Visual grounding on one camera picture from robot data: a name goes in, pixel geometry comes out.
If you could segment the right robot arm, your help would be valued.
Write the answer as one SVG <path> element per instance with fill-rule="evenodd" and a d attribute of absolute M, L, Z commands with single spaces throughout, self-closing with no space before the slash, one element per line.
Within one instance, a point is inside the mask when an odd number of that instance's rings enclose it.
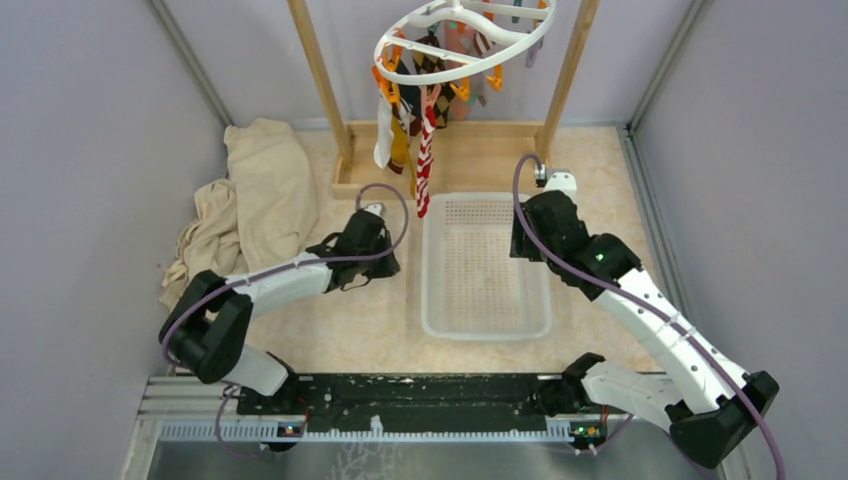
<path fill-rule="evenodd" d="M 777 477 L 785 478 L 782 453 L 764 419 L 779 391 L 776 380 L 766 371 L 747 372 L 707 341 L 619 237 L 588 233 L 570 196 L 549 190 L 516 200 L 510 255 L 546 264 L 613 315 L 669 377 L 662 382 L 587 353 L 564 373 L 569 408 L 588 412 L 608 405 L 646 420 L 708 469 L 759 430 Z"/>

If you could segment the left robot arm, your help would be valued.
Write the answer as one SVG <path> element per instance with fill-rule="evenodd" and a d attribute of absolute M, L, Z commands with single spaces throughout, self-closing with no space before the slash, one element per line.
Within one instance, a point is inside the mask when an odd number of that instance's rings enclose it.
<path fill-rule="evenodd" d="M 357 279 L 396 275 L 397 245 L 384 216 L 381 203 L 359 208 L 342 231 L 274 267 L 230 276 L 198 273 L 160 330 L 166 358 L 204 384 L 240 385 L 260 394 L 273 412 L 292 411 L 300 399 L 298 384 L 288 380 L 293 371 L 247 345 L 250 323 L 301 298 L 349 290 Z"/>

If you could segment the red white striped sock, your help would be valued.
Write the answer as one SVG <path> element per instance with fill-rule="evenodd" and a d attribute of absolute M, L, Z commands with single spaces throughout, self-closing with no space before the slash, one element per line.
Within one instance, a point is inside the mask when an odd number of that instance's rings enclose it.
<path fill-rule="evenodd" d="M 415 171 L 415 202 L 416 213 L 419 219 L 423 219 L 427 215 L 430 204 L 429 180 L 434 160 L 432 144 L 436 130 L 435 120 L 433 107 L 427 106 L 424 110 L 422 120 L 421 139 Z"/>

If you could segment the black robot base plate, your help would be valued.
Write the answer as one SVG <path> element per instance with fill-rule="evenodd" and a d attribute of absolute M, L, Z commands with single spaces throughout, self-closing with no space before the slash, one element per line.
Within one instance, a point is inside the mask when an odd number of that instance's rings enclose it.
<path fill-rule="evenodd" d="M 358 433 L 378 418 L 387 433 L 540 432 L 556 416 L 600 419 L 558 374 L 300 374 L 272 396 L 244 389 L 244 416 L 302 416 L 311 433 Z"/>

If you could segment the mustard yellow sock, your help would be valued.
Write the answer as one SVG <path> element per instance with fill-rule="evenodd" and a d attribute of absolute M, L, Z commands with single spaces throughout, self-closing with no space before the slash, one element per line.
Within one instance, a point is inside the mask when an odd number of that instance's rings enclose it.
<path fill-rule="evenodd" d="M 402 123 L 395 117 L 391 120 L 393 135 L 390 145 L 388 168 L 396 175 L 405 175 L 412 198 L 416 197 L 416 164 L 410 155 L 410 138 Z"/>

